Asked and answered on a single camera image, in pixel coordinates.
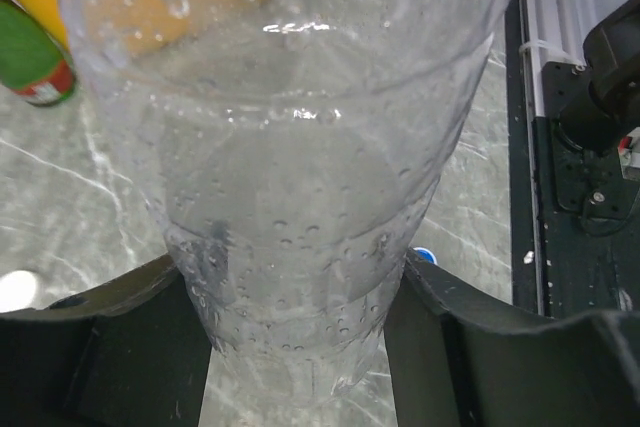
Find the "blue bottle cap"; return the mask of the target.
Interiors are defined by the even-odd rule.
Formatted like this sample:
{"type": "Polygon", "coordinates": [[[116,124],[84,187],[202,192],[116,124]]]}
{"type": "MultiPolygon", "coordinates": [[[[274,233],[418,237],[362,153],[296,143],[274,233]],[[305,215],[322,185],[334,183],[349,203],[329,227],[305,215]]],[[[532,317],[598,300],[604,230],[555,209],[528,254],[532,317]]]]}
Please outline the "blue bottle cap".
{"type": "Polygon", "coordinates": [[[434,265],[438,264],[437,257],[431,250],[425,247],[414,247],[413,250],[417,255],[419,255],[422,259],[426,260],[427,262],[434,265]]]}

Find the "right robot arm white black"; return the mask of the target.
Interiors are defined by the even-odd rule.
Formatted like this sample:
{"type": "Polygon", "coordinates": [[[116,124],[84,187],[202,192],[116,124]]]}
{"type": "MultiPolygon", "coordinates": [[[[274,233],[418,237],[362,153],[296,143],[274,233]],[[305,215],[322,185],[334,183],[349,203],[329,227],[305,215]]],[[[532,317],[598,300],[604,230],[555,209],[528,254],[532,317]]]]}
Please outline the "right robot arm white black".
{"type": "Polygon", "coordinates": [[[558,124],[577,149],[604,154],[639,127],[639,0],[628,0],[583,42],[584,85],[563,107],[558,124]]]}

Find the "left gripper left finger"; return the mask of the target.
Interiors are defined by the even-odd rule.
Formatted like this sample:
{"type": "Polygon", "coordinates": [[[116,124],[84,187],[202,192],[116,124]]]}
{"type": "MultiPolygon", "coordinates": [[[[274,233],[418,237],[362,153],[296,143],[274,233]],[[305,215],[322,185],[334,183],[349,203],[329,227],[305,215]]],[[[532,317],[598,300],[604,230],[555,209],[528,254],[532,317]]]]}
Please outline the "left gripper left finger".
{"type": "Polygon", "coordinates": [[[4,426],[196,426],[211,346],[161,256],[51,306],[1,316],[4,426]]]}

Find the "clear plastic bottle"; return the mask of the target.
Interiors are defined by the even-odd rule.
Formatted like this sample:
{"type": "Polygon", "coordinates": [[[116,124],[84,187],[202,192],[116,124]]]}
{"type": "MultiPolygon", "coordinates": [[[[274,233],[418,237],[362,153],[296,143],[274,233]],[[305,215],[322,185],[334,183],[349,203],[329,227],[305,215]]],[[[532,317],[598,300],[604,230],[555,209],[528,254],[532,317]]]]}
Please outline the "clear plastic bottle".
{"type": "Polygon", "coordinates": [[[508,0],[58,0],[213,347],[296,406],[369,370],[508,0]]]}

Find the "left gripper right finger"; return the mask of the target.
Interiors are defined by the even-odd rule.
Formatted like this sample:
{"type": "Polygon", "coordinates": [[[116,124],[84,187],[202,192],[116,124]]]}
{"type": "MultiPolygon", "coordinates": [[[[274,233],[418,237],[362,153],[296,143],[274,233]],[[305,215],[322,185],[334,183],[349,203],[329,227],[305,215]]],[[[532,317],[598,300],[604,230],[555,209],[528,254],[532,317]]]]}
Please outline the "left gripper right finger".
{"type": "Polygon", "coordinates": [[[635,312],[535,315],[409,251],[384,337],[401,426],[639,422],[635,312]]]}

